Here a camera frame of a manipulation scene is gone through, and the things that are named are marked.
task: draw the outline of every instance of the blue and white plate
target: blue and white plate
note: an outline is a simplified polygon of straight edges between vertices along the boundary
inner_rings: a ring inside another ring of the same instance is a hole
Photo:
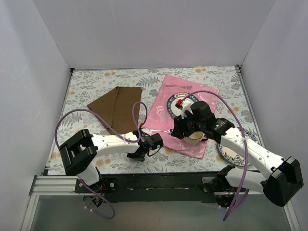
[[[189,93],[186,92],[179,92],[174,95],[172,95],[168,101],[167,101],[167,110],[168,113],[171,115],[172,118],[177,117],[181,115],[181,110],[178,109],[175,104],[177,103],[178,100],[184,99],[185,96],[189,95]],[[198,98],[195,97],[194,95],[190,95],[187,98],[188,101],[191,101],[192,103],[198,102]]]
[[[249,137],[250,139],[252,139],[254,142],[256,142],[257,144],[259,144],[258,139],[255,137],[254,134],[252,134],[250,131],[244,129],[244,133],[246,137]],[[245,165],[245,160],[244,158],[242,158],[240,155],[238,155],[236,152],[232,151],[231,149],[222,146],[221,144],[217,144],[218,150],[220,151],[220,153],[222,154],[222,156],[228,160],[230,163],[237,165],[237,166],[244,166]]]

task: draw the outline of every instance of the cup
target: cup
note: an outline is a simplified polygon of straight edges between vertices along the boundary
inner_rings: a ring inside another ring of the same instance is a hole
[[[184,142],[188,145],[194,146],[197,145],[200,141],[206,141],[207,139],[203,136],[203,132],[195,131],[189,137],[184,138]]]

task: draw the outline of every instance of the plate rim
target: plate rim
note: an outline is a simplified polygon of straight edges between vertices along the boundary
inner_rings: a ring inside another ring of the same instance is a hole
[[[247,133],[247,134],[251,134],[251,136],[254,138],[253,140],[257,143],[257,144],[260,144],[259,140],[257,139],[257,137],[251,132],[251,131],[248,131],[247,129],[244,128],[244,132]],[[231,159],[227,158],[225,155],[223,155],[223,151],[222,151],[222,148],[224,146],[217,143],[217,148],[218,148],[218,151],[220,152],[220,155],[222,155],[228,162],[230,162],[231,164],[235,165],[235,166],[240,166],[240,167],[243,167],[245,164],[243,165],[239,165],[239,164],[236,164],[234,163],[234,161],[232,161]]]
[[[182,92],[174,93],[174,94],[172,94],[172,95],[168,98],[167,103],[166,103],[166,108],[167,108],[168,114],[169,114],[172,118],[175,118],[175,117],[177,117],[177,116],[172,112],[172,110],[171,110],[171,104],[172,104],[172,102],[173,102],[175,99],[177,99],[177,98],[174,97],[174,95],[180,94],[180,93],[184,93],[184,94],[189,95],[188,92],[183,92],[183,91],[182,91]],[[194,102],[199,102],[199,101],[200,101],[200,100],[199,100],[196,96],[194,96],[194,95],[190,95],[189,98],[190,98],[192,101],[194,101]]]

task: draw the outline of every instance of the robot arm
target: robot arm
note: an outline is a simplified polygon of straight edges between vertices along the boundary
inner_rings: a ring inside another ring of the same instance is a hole
[[[245,156],[244,138],[240,131],[230,121],[215,118],[206,102],[200,101],[187,109],[187,103],[176,105],[182,109],[182,115],[174,118],[172,136],[179,139],[190,136],[195,131],[202,131],[207,138],[213,139],[225,147]],[[243,187],[251,189],[265,196],[278,206],[285,204],[303,187],[300,164],[293,157],[283,157],[271,153],[251,139],[247,139],[248,159],[260,173],[246,173]],[[234,166],[222,169],[216,178],[204,184],[213,191],[225,191],[237,187],[243,175],[243,170]]]
[[[78,176],[91,186],[100,184],[100,173],[91,163],[95,157],[114,153],[128,153],[127,157],[144,161],[144,156],[150,151],[163,146],[163,140],[157,133],[149,134],[140,131],[141,139],[137,142],[126,142],[116,135],[91,135],[88,129],[77,132],[60,146],[60,154],[67,176]],[[122,135],[135,141],[138,132]]]

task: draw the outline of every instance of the floral tablecloth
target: floral tablecloth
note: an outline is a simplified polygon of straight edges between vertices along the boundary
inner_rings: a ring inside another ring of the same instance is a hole
[[[87,104],[116,86],[142,87],[141,100],[150,109],[166,74],[219,88],[219,94],[232,107],[243,127],[258,137],[240,80],[232,66],[74,71],[63,115],[73,109],[87,108]],[[230,111],[220,101],[215,114],[216,117],[227,118],[236,124]],[[145,110],[141,106],[139,123],[143,122],[144,118]],[[58,132],[59,143],[63,143],[82,128],[88,128],[92,134],[109,134],[92,114],[76,112],[62,122]],[[127,158],[126,154],[118,153],[97,157],[93,160],[93,164],[102,174],[108,174],[219,171],[229,162],[220,155],[216,143],[208,141],[203,159],[185,156],[164,147],[153,157],[146,156],[144,162],[132,160]],[[64,174],[60,153],[54,147],[48,175]]]

